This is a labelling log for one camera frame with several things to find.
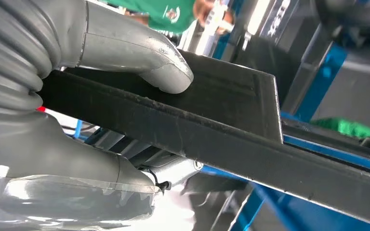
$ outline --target red part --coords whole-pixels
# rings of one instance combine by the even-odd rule
[[[46,108],[45,107],[40,107],[40,108],[38,108],[36,110],[39,111],[39,112],[45,112]]]

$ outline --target green object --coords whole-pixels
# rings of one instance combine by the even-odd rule
[[[370,137],[370,127],[342,118],[326,118],[311,121],[310,124],[337,131],[343,135],[360,139]]]
[[[195,21],[195,0],[106,0],[128,10],[147,13],[152,29],[182,33]]]

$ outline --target gray robotic hand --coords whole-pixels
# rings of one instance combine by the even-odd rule
[[[41,79],[60,66],[136,72],[167,93],[193,80],[162,34],[109,9],[84,0],[0,0],[0,165],[8,177],[152,185],[124,157],[75,142],[35,111]]]

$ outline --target logo on shirt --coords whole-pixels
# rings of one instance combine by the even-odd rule
[[[171,23],[176,23],[179,19],[180,14],[181,14],[181,11],[180,11],[179,7],[177,7],[175,10],[173,8],[168,10],[168,6],[167,6],[165,8],[165,12],[164,12],[163,17],[168,18],[171,21]]]

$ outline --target clear plastic wrap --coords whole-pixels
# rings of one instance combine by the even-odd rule
[[[0,231],[127,227],[150,218],[161,195],[154,186],[48,175],[9,179],[8,169],[0,166]]]

